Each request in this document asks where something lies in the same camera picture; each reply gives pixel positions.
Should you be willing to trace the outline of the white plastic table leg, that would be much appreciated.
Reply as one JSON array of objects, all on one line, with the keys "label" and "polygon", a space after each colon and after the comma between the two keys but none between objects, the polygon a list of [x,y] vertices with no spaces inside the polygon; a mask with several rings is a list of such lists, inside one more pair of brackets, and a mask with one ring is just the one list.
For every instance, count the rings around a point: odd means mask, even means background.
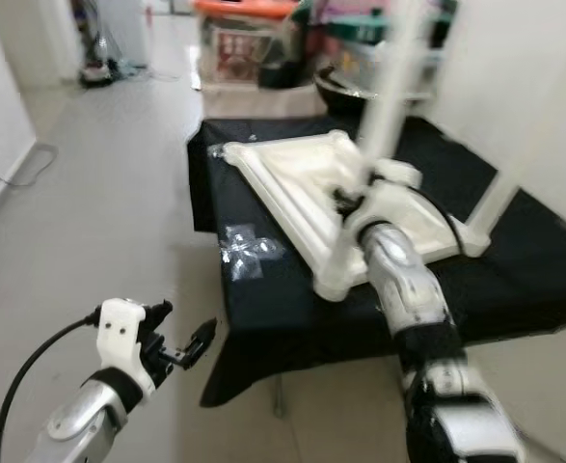
[{"label": "white plastic table leg", "polygon": [[362,162],[357,178],[365,188],[372,184],[376,163],[392,158],[397,149],[409,115],[409,93],[422,74],[432,16],[438,10],[432,0],[393,0],[390,4],[388,31],[378,45],[381,67],[371,87],[376,97],[365,106],[359,123],[357,145]]},{"label": "white plastic table leg", "polygon": [[521,191],[566,225],[566,63],[534,89],[507,116],[510,131],[502,143],[499,173],[490,182],[468,225],[476,232],[490,232]]}]

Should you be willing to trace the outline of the white plastic table top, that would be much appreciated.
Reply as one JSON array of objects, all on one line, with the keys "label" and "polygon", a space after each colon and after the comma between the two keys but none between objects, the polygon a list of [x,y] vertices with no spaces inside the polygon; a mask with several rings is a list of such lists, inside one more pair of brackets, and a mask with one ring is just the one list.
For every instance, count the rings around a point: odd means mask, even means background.
[{"label": "white plastic table top", "polygon": [[[222,151],[310,267],[317,295],[336,303],[366,282],[361,244],[340,238],[341,220],[333,204],[333,189],[350,185],[361,168],[361,151],[347,132],[332,129],[326,135],[225,143]],[[484,255],[490,235],[442,213],[433,197],[418,192],[421,185],[422,180],[416,193],[427,207],[428,229],[423,242],[414,247],[424,263]]]}]

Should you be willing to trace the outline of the clear tape patch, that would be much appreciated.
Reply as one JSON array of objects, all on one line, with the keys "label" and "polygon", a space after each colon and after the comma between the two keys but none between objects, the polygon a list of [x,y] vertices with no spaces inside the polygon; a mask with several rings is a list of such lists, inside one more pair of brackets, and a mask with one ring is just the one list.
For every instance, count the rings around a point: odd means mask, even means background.
[{"label": "clear tape patch", "polygon": [[263,278],[263,262],[281,259],[285,248],[277,239],[256,235],[252,225],[224,228],[220,256],[231,281]]}]

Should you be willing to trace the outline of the beige cloth covered bench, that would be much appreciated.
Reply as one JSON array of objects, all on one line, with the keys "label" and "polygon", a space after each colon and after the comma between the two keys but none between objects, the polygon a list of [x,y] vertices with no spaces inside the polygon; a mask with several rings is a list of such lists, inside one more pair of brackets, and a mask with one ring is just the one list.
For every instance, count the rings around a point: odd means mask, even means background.
[{"label": "beige cloth covered bench", "polygon": [[317,118],[328,107],[313,84],[268,89],[256,84],[202,83],[203,117],[210,120]]}]

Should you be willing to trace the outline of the black bag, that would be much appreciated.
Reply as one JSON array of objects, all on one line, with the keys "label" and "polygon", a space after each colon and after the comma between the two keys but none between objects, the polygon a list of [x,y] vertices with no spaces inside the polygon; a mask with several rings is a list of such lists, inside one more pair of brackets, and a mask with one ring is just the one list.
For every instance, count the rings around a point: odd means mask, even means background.
[{"label": "black bag", "polygon": [[283,90],[309,83],[325,40],[325,27],[283,19],[257,50],[257,86]]}]

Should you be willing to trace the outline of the dark green pot lid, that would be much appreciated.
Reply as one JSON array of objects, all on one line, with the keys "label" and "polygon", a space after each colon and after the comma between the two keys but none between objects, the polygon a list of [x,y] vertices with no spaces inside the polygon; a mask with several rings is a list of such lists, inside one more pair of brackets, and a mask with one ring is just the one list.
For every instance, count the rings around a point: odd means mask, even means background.
[{"label": "dark green pot lid", "polygon": [[[458,12],[458,0],[442,0],[428,36],[429,48],[442,48]],[[333,14],[325,21],[328,36],[348,42],[378,44],[391,26],[391,16],[381,8],[365,14]]]}]

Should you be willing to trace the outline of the black tablecloth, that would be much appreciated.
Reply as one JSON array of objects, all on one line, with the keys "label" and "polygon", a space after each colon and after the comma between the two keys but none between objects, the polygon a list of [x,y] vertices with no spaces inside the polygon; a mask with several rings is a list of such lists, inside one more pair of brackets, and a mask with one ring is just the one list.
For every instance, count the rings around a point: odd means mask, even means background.
[{"label": "black tablecloth", "polygon": [[[235,281],[222,263],[226,340],[200,404],[221,407],[282,373],[394,352],[378,296],[363,284],[339,303],[323,300],[312,273],[238,169],[218,154],[225,143],[357,135],[354,118],[202,121],[185,138],[193,228],[224,239],[233,226],[278,242],[283,254],[261,262],[259,278]],[[498,342],[566,327],[566,224],[521,191],[491,233],[485,255],[434,264],[456,326],[468,343]]]}]

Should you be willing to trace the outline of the upright vacuum cleaner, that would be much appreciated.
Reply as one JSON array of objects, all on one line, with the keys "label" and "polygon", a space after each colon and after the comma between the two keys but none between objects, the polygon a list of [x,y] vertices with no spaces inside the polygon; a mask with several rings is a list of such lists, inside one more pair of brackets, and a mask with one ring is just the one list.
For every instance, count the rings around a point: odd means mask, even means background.
[{"label": "upright vacuum cleaner", "polygon": [[81,40],[81,67],[78,81],[81,88],[110,87],[117,80],[117,65],[111,57],[109,31],[96,0],[69,0],[72,17]]}]

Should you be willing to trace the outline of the grey metal table frame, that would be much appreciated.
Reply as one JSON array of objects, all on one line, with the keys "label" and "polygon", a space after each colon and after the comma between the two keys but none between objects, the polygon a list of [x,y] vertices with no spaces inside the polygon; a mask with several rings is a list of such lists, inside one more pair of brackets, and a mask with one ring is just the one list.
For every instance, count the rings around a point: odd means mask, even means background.
[{"label": "grey metal table frame", "polygon": [[274,375],[269,380],[269,390],[271,397],[271,414],[277,419],[286,419],[286,398],[285,398],[285,382],[281,374]]}]

